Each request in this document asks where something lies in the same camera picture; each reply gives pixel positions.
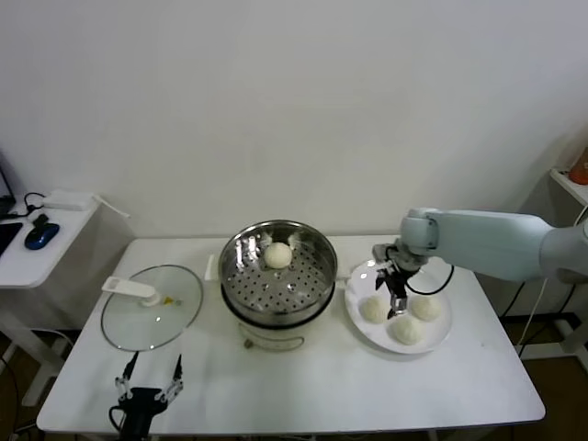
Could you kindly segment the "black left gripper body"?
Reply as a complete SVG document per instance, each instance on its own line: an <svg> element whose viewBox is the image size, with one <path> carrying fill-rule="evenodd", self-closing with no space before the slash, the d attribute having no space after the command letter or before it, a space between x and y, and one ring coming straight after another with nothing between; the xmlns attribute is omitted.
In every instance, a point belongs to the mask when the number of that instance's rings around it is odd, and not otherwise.
<svg viewBox="0 0 588 441"><path fill-rule="evenodd" d="M155 396L161 392L154 388L132 388L130 399L120 399L117 411L122 419L117 424L119 440L147 440L153 418L165 411L165 403Z"/></svg>

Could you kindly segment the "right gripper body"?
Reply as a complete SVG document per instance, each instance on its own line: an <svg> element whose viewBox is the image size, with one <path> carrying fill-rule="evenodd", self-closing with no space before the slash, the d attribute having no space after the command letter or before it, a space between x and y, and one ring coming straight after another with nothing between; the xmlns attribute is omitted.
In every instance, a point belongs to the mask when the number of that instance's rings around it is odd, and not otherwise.
<svg viewBox="0 0 588 441"><path fill-rule="evenodd" d="M413 254L403 243L385 244L384 256L390 264L384 276L390 295L395 299L405 299L407 291L417 294L417 290L410 287L409 280L426 264L426 257Z"/></svg>

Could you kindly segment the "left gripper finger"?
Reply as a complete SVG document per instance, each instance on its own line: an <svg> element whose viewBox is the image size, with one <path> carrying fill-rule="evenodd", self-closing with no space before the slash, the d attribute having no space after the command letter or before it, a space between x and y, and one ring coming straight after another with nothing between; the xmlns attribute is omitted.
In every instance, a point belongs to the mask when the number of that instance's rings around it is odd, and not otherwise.
<svg viewBox="0 0 588 441"><path fill-rule="evenodd" d="M182 355L179 355L175 364L172 381L166 389L166 398L176 398L183 389Z"/></svg>
<svg viewBox="0 0 588 441"><path fill-rule="evenodd" d="M124 367L122 375L115 378L115 387L120 398L132 397L132 392L130 389L130 377L136 365L137 359L138 353L135 352L131 360Z"/></svg>

